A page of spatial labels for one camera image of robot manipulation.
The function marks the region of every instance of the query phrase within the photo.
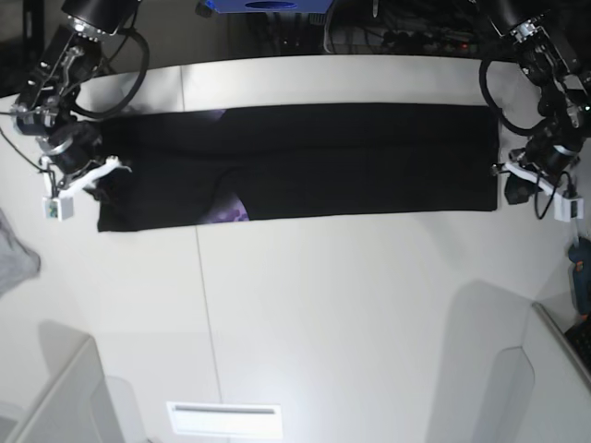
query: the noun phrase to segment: black cloth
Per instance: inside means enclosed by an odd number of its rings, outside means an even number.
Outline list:
[[[350,103],[121,117],[99,231],[186,226],[221,193],[251,220],[497,208],[499,128],[481,106]]]

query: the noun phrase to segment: blue box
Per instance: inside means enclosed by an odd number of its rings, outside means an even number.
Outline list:
[[[203,4],[220,14],[235,12],[304,12],[325,14],[332,0],[207,0]]]

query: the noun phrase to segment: white table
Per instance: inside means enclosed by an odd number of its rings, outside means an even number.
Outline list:
[[[484,104],[477,68],[370,55],[177,66],[151,71],[131,108]],[[132,82],[93,80],[79,102],[106,108]],[[515,66],[493,65],[489,84],[512,121],[536,122],[536,92]],[[501,144],[524,141],[503,131]],[[587,195],[590,164],[584,154]],[[27,408],[87,331],[166,443],[188,441],[173,435],[166,401],[280,403],[288,443],[471,441],[492,363],[522,344],[531,301],[564,324],[572,315],[571,231],[536,221],[530,205],[98,234],[90,198],[60,224],[42,218],[41,195],[41,177],[0,141],[0,208],[43,259],[38,280],[0,299],[0,399]],[[454,403],[433,436],[441,395]]]

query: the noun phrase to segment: wire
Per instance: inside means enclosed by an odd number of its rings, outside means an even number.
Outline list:
[[[47,168],[47,169],[43,169],[42,167],[36,165],[33,161],[31,161],[29,159],[29,157],[27,157],[25,154],[22,153],[22,151],[17,148],[17,145],[15,145],[12,140],[10,138],[8,138],[8,136],[6,135],[6,133],[4,132],[4,130],[2,129],[2,127],[0,126],[0,137],[2,137],[5,142],[8,144],[8,146],[10,146],[17,154],[18,156],[24,160],[25,162],[27,162],[30,166],[32,166],[34,169],[37,170],[37,172],[39,174],[49,174],[49,180],[52,184],[52,198],[57,196],[57,185],[56,185],[56,180],[55,180],[55,171]]]
[[[136,94],[141,88],[141,84],[143,83],[144,79],[146,78],[146,74],[148,74],[148,67],[150,65],[150,47],[148,46],[148,42],[144,39],[139,32],[136,30],[121,30],[121,33],[124,35],[128,35],[129,38],[133,39],[139,46],[139,49],[142,52],[141,57],[141,66],[139,68],[139,74],[136,78],[135,83],[131,87],[131,90],[127,93],[126,97],[119,102],[114,107],[107,109],[106,111],[100,112],[92,112],[88,111],[77,104],[72,105],[72,110],[80,115],[83,115],[88,118],[92,118],[94,120],[103,120],[105,118],[109,118],[115,114],[120,113],[123,109],[133,100]]]
[[[95,78],[99,72],[101,72],[101,70],[103,69],[103,62],[106,62],[107,60],[104,58],[103,60],[101,60],[101,62],[99,63],[99,65],[97,66],[97,68],[92,71],[89,75],[87,75],[85,78],[77,81],[76,83],[70,85],[64,92],[62,92],[61,97],[66,97],[70,92],[72,92],[75,88],[77,88],[78,86],[80,86],[82,83],[85,83],[89,80],[92,80],[93,78]]]
[[[554,196],[556,195],[556,190],[558,189],[558,186],[561,183],[561,178],[563,175],[566,175],[566,178],[569,182],[569,188],[573,187],[573,179],[571,178],[571,175],[569,173],[567,173],[566,171],[562,171],[561,175],[559,176],[558,180],[556,181],[556,184],[554,185],[554,188],[552,189],[552,195],[550,196],[550,200],[548,201],[548,204],[544,208],[544,211],[540,214],[539,209],[538,209],[538,203],[537,203],[537,195],[539,194],[539,181],[540,181],[541,172],[537,173],[536,193],[534,194],[534,212],[536,213],[536,218],[538,220],[544,220],[544,217],[546,217],[546,214],[548,213],[548,210],[550,209],[550,205],[552,204],[552,201],[554,201]]]
[[[125,28],[123,30],[134,30],[136,28],[136,21],[138,20],[138,12],[139,12],[139,2],[136,5],[136,10],[133,13],[133,18],[131,19],[131,24],[129,25],[129,28]],[[121,52],[121,50],[123,49],[123,47],[126,45],[127,41],[129,40],[129,35],[127,34],[125,36],[125,38],[123,39],[123,41],[121,42],[121,44],[119,45],[119,47],[115,50],[115,52],[113,53],[113,55],[111,55],[107,61],[106,61],[106,65],[109,66],[111,63],[113,63],[113,61],[116,59],[116,57],[119,55],[119,53]]]
[[[326,12],[326,19],[324,20],[324,36],[322,39],[322,47],[328,54],[336,54],[334,50],[334,39],[332,38],[332,21],[334,20],[334,13],[338,2],[332,2],[329,10]]]
[[[103,59],[101,60],[101,65],[101,71],[105,73],[107,76],[113,76],[117,73],[117,71],[114,70],[114,68],[111,66],[111,63],[109,62],[109,60],[107,60],[106,57],[103,57]]]
[[[539,123],[537,123],[533,127],[523,128],[523,127],[514,125],[513,123],[511,123],[509,121],[509,119],[507,119],[507,117],[505,117],[505,114],[502,112],[502,109],[499,106],[497,106],[497,103],[495,103],[494,99],[490,95],[490,91],[488,90],[487,73],[488,73],[488,67],[490,66],[491,63],[492,63],[492,60],[490,60],[488,58],[488,59],[482,60],[482,63],[480,64],[480,69],[478,70],[478,80],[479,80],[479,84],[480,84],[480,91],[482,92],[482,96],[484,97],[484,101],[487,103],[488,107],[492,110],[492,112],[495,115],[497,115],[497,118],[499,118],[499,120],[501,121],[503,126],[505,126],[507,129],[509,129],[514,134],[517,134],[518,136],[523,136],[523,137],[531,137],[536,132],[538,132],[540,129],[543,129],[544,127],[546,127],[548,125],[548,119],[546,119],[546,118],[541,120]]]

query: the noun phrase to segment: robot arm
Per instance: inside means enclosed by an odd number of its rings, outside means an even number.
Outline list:
[[[498,172],[513,175],[505,195],[510,204],[518,204],[532,195],[537,200],[538,189],[542,189],[554,201],[557,220],[582,218],[582,200],[565,170],[578,162],[585,140],[591,137],[591,71],[549,11],[539,9],[538,1],[477,0],[476,4],[500,38],[512,46],[522,72],[541,90],[537,111],[543,120],[532,128],[513,125],[488,92],[490,60],[482,62],[480,88],[488,106],[509,130],[529,138],[525,148],[510,153],[510,162],[498,166]],[[577,88],[569,88],[567,79]],[[570,184],[557,191],[564,175]]]
[[[121,29],[138,6],[138,0],[66,0],[62,10],[68,23],[57,29],[13,107],[18,131],[37,138],[44,169],[55,165],[63,173],[59,184],[48,186],[44,206],[49,218],[64,220],[73,215],[75,190],[90,190],[97,179],[122,167],[118,159],[97,154],[101,143],[98,129],[92,123],[80,122],[72,113],[107,118],[121,111],[138,91],[148,69],[148,44],[135,30]],[[142,49],[136,84],[110,110],[83,110],[76,104],[80,85],[103,68],[102,43],[116,34],[135,40]]]

